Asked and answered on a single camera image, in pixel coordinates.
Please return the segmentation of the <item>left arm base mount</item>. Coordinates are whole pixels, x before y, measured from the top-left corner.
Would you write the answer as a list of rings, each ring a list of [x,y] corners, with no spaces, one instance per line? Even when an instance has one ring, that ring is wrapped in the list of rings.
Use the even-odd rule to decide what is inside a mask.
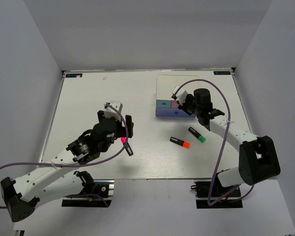
[[[62,207],[108,208],[112,202],[115,188],[114,180],[94,180],[88,190],[82,190],[79,197],[63,197]]]

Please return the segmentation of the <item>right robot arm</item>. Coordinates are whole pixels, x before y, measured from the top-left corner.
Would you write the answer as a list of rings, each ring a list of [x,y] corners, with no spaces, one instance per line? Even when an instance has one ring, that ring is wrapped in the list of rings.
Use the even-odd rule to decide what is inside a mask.
[[[281,173],[272,138],[258,137],[230,122],[222,111],[213,107],[208,89],[199,88],[193,94],[183,89],[174,92],[173,98],[178,102],[179,109],[188,115],[195,115],[199,124],[226,138],[226,142],[239,153],[237,167],[217,173],[217,180],[212,184],[216,195],[224,196],[231,186],[243,183],[252,186]]]

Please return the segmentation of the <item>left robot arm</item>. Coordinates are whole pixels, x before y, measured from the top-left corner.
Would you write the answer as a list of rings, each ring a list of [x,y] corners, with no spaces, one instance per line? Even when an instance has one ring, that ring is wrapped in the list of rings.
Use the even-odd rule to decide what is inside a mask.
[[[106,152],[118,138],[132,138],[132,117],[126,115],[125,126],[120,116],[108,111],[98,111],[99,122],[86,130],[65,150],[53,158],[47,167],[15,179],[4,178],[1,194],[12,222],[19,222],[34,211],[62,197],[107,198],[108,184],[96,182],[87,171],[79,171],[85,165]]]

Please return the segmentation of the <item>blue small drawer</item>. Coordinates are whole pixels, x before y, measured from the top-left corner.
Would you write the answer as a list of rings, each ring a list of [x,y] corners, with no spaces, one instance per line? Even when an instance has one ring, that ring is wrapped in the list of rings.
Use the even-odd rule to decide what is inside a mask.
[[[156,100],[156,108],[157,109],[170,109],[171,108],[171,100]]]

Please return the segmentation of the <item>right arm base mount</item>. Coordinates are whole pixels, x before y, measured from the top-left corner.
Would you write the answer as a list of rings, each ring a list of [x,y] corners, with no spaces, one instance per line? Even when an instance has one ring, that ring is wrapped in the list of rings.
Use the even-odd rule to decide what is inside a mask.
[[[237,188],[234,192],[228,194],[226,197],[222,198],[220,201],[215,203],[213,206],[209,206],[207,203],[209,188],[211,181],[196,181],[190,186],[190,189],[195,192],[196,197],[196,208],[197,209],[227,209],[227,208],[243,208],[242,200],[236,201],[236,199],[241,197],[240,189]],[[215,201],[225,193],[231,191],[233,186],[222,187],[219,181],[215,181],[212,193],[211,201]]]

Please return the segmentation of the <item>pink drawer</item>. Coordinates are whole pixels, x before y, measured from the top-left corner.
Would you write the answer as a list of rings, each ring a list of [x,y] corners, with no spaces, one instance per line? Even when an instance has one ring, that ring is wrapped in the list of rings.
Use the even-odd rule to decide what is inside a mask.
[[[171,101],[171,109],[179,109],[180,104],[178,103],[178,101]]]

